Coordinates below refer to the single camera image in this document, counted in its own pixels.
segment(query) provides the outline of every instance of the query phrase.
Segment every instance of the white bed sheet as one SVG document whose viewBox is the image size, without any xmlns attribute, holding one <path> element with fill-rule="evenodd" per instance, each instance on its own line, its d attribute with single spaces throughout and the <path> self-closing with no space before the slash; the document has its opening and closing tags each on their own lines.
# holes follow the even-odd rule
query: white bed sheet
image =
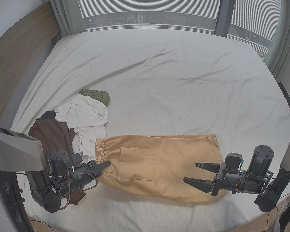
<svg viewBox="0 0 290 232">
<path fill-rule="evenodd" d="M 68 103 L 82 88 L 110 94 L 108 137 L 216 133 L 223 158 L 241 153 L 243 168 L 257 145 L 270 146 L 275 175 L 290 140 L 290 110 L 282 92 L 258 54 L 239 41 L 167 29 L 66 36 L 31 83 L 11 129 L 27 133 L 44 111 Z M 193 205 L 102 184 L 78 205 L 48 213 L 21 178 L 27 213 L 67 232 L 217 232 L 261 215 L 251 194 L 229 192 L 212 204 Z"/>
</svg>

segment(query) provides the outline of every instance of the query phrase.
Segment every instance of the folded pants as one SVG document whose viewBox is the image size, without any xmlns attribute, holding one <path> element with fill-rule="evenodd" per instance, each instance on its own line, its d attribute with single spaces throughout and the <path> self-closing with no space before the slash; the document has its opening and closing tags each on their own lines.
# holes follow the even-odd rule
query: folded pants
<svg viewBox="0 0 290 232">
<path fill-rule="evenodd" d="M 211 196 L 183 182 L 183 177 L 212 180 L 214 173 L 197 162 L 221 163 L 216 135 L 139 136 L 96 139 L 96 162 L 110 161 L 98 181 L 127 193 L 177 202 L 209 203 Z"/>
</svg>

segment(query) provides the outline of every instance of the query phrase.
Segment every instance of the wooden floor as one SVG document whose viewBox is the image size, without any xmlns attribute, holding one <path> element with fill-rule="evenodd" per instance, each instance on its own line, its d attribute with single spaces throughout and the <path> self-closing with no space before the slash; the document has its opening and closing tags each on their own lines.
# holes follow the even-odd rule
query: wooden floor
<svg viewBox="0 0 290 232">
<path fill-rule="evenodd" d="M 277 206 L 277 208 L 280 210 L 281 209 L 282 204 L 279 204 Z M 269 221 L 268 221 L 268 225 L 270 225 L 270 223 L 276 218 L 277 216 L 277 209 L 274 208 L 270 213 L 269 213 Z M 240 226 L 238 228 L 232 229 L 228 232 L 250 232 L 250 231 L 263 231 L 267 229 L 267 217 L 268 217 L 268 213 L 263 214 L 262 216 L 258 217 L 256 220 L 254 220 L 253 222 L 250 222 L 246 225 Z M 33 227 L 35 227 L 37 229 L 38 232 L 51 232 L 51 229 L 41 223 L 41 222 L 32 222 L 31 224 L 33 225 Z M 60 231 L 57 229 L 53 228 L 54 232 L 65 232 L 65 231 Z M 288 225 L 285 229 L 285 232 L 290 232 L 290 226 Z"/>
</svg>

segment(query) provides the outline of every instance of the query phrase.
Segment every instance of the curtain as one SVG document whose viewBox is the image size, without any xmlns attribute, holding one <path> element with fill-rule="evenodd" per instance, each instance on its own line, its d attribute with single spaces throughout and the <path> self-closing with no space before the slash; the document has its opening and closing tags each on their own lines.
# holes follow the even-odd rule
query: curtain
<svg viewBox="0 0 290 232">
<path fill-rule="evenodd" d="M 77 0 L 42 0 L 42 3 L 48 1 L 59 25 L 61 38 L 86 31 Z"/>
<path fill-rule="evenodd" d="M 279 82 L 287 75 L 290 65 L 290 2 L 281 0 L 281 12 L 277 29 L 264 62 L 268 69 Z"/>
</svg>

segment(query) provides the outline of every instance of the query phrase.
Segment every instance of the pocket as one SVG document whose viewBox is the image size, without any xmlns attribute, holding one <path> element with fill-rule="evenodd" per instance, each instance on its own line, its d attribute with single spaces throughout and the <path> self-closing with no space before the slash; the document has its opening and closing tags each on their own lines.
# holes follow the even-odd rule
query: pocket
<svg viewBox="0 0 290 232">
<path fill-rule="evenodd" d="M 119 180 L 155 180 L 156 156 L 151 150 L 121 147 Z"/>
</svg>

